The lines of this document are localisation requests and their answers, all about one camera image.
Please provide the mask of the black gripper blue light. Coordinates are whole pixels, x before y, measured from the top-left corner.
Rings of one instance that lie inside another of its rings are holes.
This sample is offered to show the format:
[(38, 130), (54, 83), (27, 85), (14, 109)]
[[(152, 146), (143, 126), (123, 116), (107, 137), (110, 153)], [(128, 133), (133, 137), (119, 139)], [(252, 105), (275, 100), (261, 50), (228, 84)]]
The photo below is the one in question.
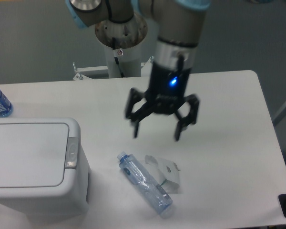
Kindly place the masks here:
[[(184, 97), (189, 73), (190, 69), (169, 70), (154, 62), (147, 91), (143, 93), (136, 88), (130, 89), (124, 116), (134, 127), (134, 138), (138, 136), (140, 122), (152, 113), (175, 114), (178, 119), (174, 132), (175, 141), (179, 141), (181, 132), (188, 125), (196, 124), (200, 100), (196, 94)], [(135, 105), (144, 98), (146, 102), (134, 110)], [(184, 104), (189, 105), (189, 112), (186, 116), (181, 116), (179, 108)]]

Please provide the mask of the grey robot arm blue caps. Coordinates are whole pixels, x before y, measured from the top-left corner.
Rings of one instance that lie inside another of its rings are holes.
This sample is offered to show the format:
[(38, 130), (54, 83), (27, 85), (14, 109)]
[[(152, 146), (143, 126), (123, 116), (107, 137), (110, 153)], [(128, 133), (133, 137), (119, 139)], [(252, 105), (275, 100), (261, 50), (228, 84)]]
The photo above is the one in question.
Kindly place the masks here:
[(197, 120), (199, 99), (184, 93), (210, 1), (68, 0), (66, 5), (80, 28), (109, 21), (107, 40), (117, 51), (137, 41), (136, 13), (159, 24), (148, 89), (130, 90), (125, 117), (137, 133), (140, 122), (150, 114), (174, 114), (178, 119), (174, 137), (179, 140), (181, 132)]

